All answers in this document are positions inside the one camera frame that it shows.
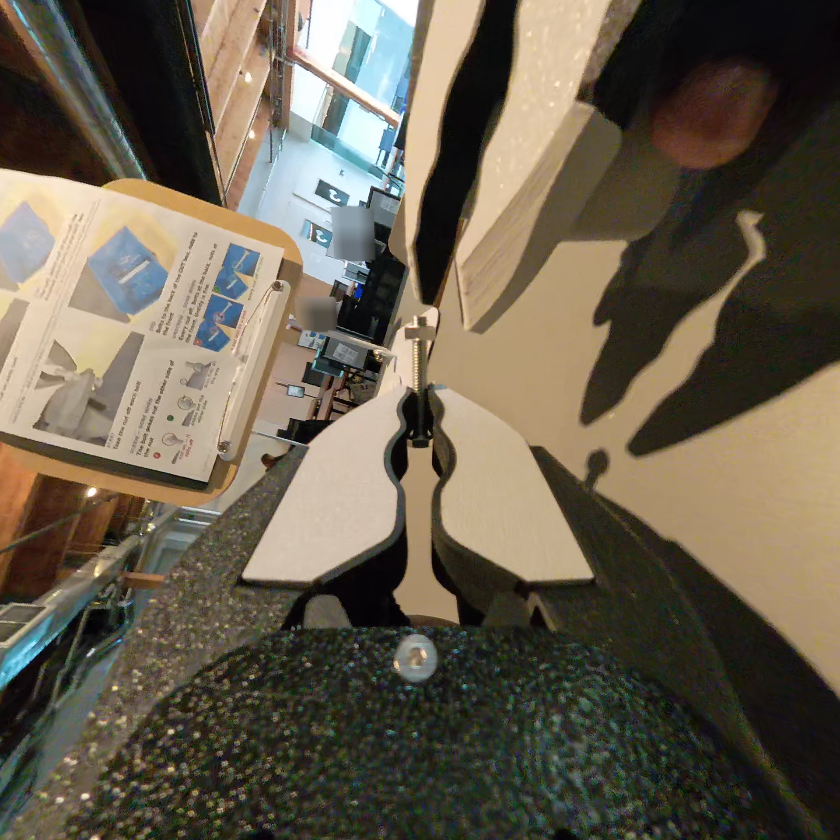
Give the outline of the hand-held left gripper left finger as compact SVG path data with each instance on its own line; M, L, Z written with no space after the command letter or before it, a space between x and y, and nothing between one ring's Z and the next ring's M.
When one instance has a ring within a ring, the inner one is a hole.
M242 585L336 598L354 627L407 627L404 386L381 392L309 444L241 573Z

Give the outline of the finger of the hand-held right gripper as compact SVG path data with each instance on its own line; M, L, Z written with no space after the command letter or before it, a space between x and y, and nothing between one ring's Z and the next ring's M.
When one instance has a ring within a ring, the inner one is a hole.
M567 238L622 131L579 99L613 2L520 2L507 94L455 252L464 328L487 331Z
M491 124L508 93L518 2L420 2L406 112L406 254L415 293L444 293Z

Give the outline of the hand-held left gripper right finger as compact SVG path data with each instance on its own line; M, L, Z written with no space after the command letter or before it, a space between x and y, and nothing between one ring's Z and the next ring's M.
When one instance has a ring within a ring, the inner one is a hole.
M456 392L431 392L432 564L458 619L480 625L501 598L595 583L550 483L526 440Z

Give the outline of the silver threaded bolt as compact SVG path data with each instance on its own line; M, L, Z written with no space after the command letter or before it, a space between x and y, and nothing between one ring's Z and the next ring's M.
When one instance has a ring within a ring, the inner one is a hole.
M411 422L411 430L408 434L408 442L413 448L426 448L431 441L431 434L428 428L428 399L427 399L427 365L428 359L425 351L424 341L414 341L413 346L413 373L414 373L414 415Z

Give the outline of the person's right hand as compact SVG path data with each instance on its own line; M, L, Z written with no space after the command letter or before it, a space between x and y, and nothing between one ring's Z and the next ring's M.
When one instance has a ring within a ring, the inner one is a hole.
M773 75L753 62L738 58L704 62L654 106L652 144L687 170L726 165L756 139L778 90Z

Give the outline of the black computer monitor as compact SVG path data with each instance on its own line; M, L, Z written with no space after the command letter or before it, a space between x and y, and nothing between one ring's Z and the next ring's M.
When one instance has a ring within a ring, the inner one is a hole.
M344 371L364 371L371 351L357 343L327 338L312 363L312 369L329 376Z

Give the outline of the white clip bar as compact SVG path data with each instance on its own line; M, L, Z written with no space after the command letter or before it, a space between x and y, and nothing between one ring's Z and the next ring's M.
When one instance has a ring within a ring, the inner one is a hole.
M225 462L235 460L249 430L248 417L257 403L261 377L270 367L272 347L289 294L289 284L276 278L234 342L237 366L217 440L217 456Z

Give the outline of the black crate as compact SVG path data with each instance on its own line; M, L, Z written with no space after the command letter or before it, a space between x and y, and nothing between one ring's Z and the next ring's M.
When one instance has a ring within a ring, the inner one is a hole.
M358 307L362 333L382 340L402 293L404 264L389 251L382 251L371 264Z

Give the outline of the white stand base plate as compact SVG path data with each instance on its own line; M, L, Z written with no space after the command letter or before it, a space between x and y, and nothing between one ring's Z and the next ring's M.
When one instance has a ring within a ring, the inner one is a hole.
M426 319L426 325L432 330L431 339L425 342L425 351L427 359L431 358L434 349L434 343L438 334L439 326L439 310L435 307L426 309L421 314L422 318ZM406 325L402 325L395 332L390 353L391 355L383 363L383 368L377 384L376 395L380 396L395 388L407 388L413 390L414 373L413 373L413 358L414 358L414 341L406 337L406 330L412 326L413 319L408 319Z

